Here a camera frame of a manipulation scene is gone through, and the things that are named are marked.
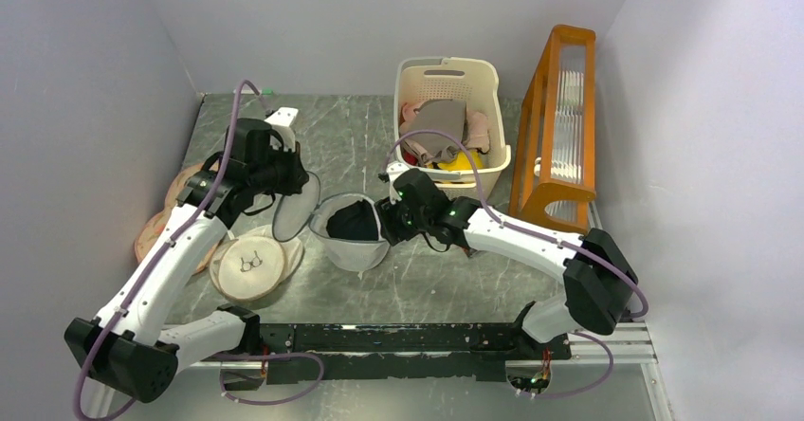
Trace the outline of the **black bra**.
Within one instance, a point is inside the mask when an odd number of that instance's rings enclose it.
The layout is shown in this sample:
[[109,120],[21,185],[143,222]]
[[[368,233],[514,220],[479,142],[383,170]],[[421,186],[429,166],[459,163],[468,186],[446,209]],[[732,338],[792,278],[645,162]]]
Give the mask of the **black bra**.
[[335,211],[327,220],[326,231],[331,238],[345,241],[373,242],[380,237],[375,210],[367,200]]

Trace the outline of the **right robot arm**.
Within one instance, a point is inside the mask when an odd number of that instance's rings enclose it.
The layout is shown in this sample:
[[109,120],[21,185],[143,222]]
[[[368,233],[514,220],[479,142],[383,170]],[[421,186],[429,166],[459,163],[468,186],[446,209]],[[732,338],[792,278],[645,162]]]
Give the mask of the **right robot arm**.
[[548,341],[585,330],[611,335],[626,317],[638,279],[610,234],[561,232],[507,216],[470,197],[448,197],[422,171],[391,164],[380,179],[389,195],[375,203],[382,237],[395,246],[423,237],[436,251],[458,247],[502,255],[534,268],[562,288],[521,312],[514,351],[536,357]]

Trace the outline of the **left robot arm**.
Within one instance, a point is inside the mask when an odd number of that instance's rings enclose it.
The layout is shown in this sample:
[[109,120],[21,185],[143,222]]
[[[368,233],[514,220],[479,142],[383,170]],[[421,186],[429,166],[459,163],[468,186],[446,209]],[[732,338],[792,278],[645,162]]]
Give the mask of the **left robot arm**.
[[309,176],[291,119],[237,119],[176,197],[169,221],[123,288],[91,320],[74,319],[65,342],[82,374],[136,402],[160,397],[190,365],[219,353],[251,359],[263,348],[257,314],[233,305],[166,329],[198,266],[259,195],[302,192]]

